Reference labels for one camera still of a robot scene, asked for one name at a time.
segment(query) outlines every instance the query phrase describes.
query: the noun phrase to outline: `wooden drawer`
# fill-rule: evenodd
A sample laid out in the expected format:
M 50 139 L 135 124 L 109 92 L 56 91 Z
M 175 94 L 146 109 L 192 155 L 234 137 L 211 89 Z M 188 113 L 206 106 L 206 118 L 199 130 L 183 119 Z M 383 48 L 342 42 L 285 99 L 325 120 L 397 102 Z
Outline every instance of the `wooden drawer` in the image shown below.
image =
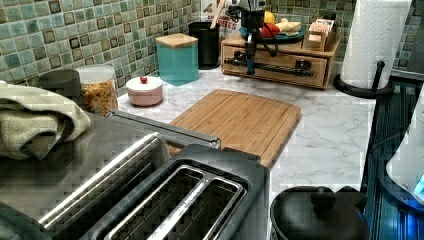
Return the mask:
M 267 51 L 257 50 L 255 62 L 270 64 L 274 66 L 294 68 L 296 60 L 306 60 L 311 62 L 311 70 L 314 75 L 312 77 L 301 77 L 295 76 L 294 74 L 286 74 L 279 72 L 271 72 L 261 69 L 255 69 L 255 75 L 247 75 L 247 68 L 244 66 L 233 66 L 229 64 L 224 64 L 225 58 L 233 58 L 234 52 L 240 51 L 245 52 L 244 48 L 233 47 L 233 46 L 223 46 L 222 47 L 222 71 L 227 74 L 236 74 L 242 76 L 250 76 L 260 79 L 279 81 L 279 82 L 288 82 L 292 84 L 325 88 L 324 80 L 326 77 L 327 70 L 327 59 L 325 58 L 316 58 L 309 56 L 300 56 L 294 54 L 285 54 L 279 53 L 276 57 L 271 57 Z

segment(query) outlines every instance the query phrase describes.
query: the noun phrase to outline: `bamboo cutting board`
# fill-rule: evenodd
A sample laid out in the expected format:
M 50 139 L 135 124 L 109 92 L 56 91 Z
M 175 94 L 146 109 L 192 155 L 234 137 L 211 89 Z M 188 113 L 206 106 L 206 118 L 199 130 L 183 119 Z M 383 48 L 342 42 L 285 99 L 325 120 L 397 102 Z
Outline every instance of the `bamboo cutting board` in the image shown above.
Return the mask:
M 215 90 L 171 124 L 219 137 L 229 147 L 261 157 L 271 168 L 301 116 L 300 108 L 252 94 Z

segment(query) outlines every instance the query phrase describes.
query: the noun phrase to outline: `glass jar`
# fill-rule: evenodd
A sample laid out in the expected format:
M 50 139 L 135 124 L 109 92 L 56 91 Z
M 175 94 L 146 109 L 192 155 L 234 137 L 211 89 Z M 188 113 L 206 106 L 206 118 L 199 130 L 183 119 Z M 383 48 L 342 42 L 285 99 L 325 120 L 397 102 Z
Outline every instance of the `glass jar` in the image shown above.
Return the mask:
M 108 65 L 90 65 L 76 69 L 80 75 L 84 109 L 106 116 L 118 109 L 114 69 Z

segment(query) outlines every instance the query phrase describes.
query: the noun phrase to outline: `marble countertop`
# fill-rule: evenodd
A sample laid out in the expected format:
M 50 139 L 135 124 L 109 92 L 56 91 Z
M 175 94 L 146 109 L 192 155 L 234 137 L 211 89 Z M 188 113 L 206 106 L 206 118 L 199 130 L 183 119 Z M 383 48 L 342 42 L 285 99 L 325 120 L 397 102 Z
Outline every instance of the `marble countertop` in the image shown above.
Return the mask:
M 124 94 L 119 110 L 169 123 L 215 89 L 278 99 L 301 107 L 302 118 L 271 169 L 266 202 L 294 186 L 348 185 L 360 188 L 375 100 L 360 99 L 334 89 L 318 90 L 284 83 L 223 75 L 220 68 L 200 71 L 198 81 L 163 85 L 163 101 L 136 107 Z

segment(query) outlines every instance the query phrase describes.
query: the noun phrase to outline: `paper towel holder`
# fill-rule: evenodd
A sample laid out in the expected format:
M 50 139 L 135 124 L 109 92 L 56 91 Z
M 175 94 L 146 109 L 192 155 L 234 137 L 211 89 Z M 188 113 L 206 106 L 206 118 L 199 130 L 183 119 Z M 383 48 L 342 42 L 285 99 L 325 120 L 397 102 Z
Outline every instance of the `paper towel holder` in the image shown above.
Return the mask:
M 377 63 L 377 71 L 375 73 L 375 77 L 374 77 L 374 81 L 373 81 L 371 89 L 359 88 L 359 87 L 349 85 L 341 80 L 340 74 L 337 74 L 337 76 L 334 78 L 333 86 L 340 92 L 346 93 L 354 97 L 359 97 L 359 98 L 377 99 L 377 98 L 389 97 L 393 94 L 393 91 L 394 91 L 394 88 L 392 86 L 392 82 L 390 81 L 390 79 L 387 82 L 385 87 L 377 89 L 378 84 L 380 82 L 381 72 L 383 71 L 384 66 L 385 66 L 385 63 L 383 61 L 379 61 Z

